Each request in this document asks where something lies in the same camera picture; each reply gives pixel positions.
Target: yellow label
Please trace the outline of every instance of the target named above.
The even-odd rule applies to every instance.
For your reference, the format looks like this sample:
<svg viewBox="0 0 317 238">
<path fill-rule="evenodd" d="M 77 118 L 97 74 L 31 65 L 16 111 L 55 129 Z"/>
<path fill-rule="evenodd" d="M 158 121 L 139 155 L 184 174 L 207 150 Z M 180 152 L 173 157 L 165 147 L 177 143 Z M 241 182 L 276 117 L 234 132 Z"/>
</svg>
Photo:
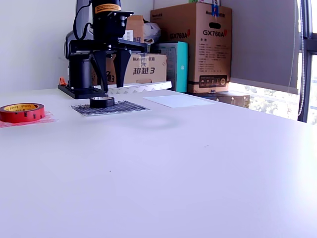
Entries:
<svg viewBox="0 0 317 238">
<path fill-rule="evenodd" d="M 38 106 L 34 104 L 16 104 L 16 105 L 7 106 L 4 108 L 4 110 L 7 112 L 25 112 L 25 111 L 34 110 L 36 108 L 38 108 Z"/>
<path fill-rule="evenodd" d="M 95 7 L 96 14 L 103 11 L 120 11 L 120 10 L 121 10 L 121 7 L 119 5 L 111 4 L 111 3 L 102 4 Z"/>
</svg>

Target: table surface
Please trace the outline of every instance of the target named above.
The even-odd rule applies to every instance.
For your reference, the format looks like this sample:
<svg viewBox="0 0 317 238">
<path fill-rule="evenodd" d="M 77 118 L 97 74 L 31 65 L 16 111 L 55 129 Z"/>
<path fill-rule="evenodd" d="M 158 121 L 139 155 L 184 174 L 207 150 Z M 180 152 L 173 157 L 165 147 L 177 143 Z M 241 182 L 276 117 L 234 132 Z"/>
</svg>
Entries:
<svg viewBox="0 0 317 238">
<path fill-rule="evenodd" d="M 58 90 L 0 96 L 59 120 L 0 129 L 1 238 L 316 238 L 317 130 L 215 102 L 84 117 Z"/>
</svg>

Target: red tape roll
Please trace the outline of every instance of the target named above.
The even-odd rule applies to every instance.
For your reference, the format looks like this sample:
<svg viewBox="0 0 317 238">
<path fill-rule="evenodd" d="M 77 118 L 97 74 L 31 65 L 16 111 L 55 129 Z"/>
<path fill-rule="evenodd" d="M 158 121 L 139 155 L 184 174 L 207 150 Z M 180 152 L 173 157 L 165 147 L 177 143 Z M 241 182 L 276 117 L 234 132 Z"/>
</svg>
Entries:
<svg viewBox="0 0 317 238">
<path fill-rule="evenodd" d="M 44 105 L 36 103 L 12 104 L 0 108 L 0 120 L 9 123 L 33 122 L 45 117 Z"/>
</svg>

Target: window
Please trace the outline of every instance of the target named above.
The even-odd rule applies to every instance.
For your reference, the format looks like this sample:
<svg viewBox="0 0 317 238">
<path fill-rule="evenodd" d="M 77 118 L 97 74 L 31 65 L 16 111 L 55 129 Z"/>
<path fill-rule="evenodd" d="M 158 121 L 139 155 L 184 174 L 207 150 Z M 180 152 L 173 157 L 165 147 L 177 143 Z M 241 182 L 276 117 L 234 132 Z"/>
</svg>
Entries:
<svg viewBox="0 0 317 238">
<path fill-rule="evenodd" d="M 311 97 L 308 123 L 317 125 L 317 55 L 312 56 Z"/>
<path fill-rule="evenodd" d="M 305 59 L 303 113 L 299 120 L 317 125 L 317 0 L 301 0 Z"/>
<path fill-rule="evenodd" d="M 317 0 L 311 0 L 313 33 L 317 33 Z"/>
<path fill-rule="evenodd" d="M 301 88 L 302 53 L 298 60 L 298 85 Z M 250 109 L 275 116 L 297 120 L 300 96 L 275 90 L 230 83 L 229 89 L 251 95 Z"/>
</svg>

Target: brown box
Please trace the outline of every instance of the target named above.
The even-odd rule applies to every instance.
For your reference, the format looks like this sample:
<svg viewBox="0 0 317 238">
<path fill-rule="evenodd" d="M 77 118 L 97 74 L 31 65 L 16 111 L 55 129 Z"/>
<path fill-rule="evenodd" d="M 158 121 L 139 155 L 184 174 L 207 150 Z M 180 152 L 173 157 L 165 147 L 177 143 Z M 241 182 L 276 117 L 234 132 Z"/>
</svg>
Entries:
<svg viewBox="0 0 317 238">
<path fill-rule="evenodd" d="M 116 74 L 113 60 L 106 59 L 108 84 L 116 84 Z M 124 83 L 157 83 L 165 82 L 167 78 L 166 55 L 159 54 L 132 54 L 129 61 Z M 100 85 L 93 70 L 93 85 Z"/>
<path fill-rule="evenodd" d="M 142 15 L 132 15 L 128 18 L 126 30 L 133 30 L 133 41 L 144 43 L 144 21 Z"/>
<path fill-rule="evenodd" d="M 151 11 L 151 22 L 161 28 L 163 41 L 189 44 L 188 92 L 228 91 L 231 73 L 232 10 L 188 3 Z"/>
</svg>

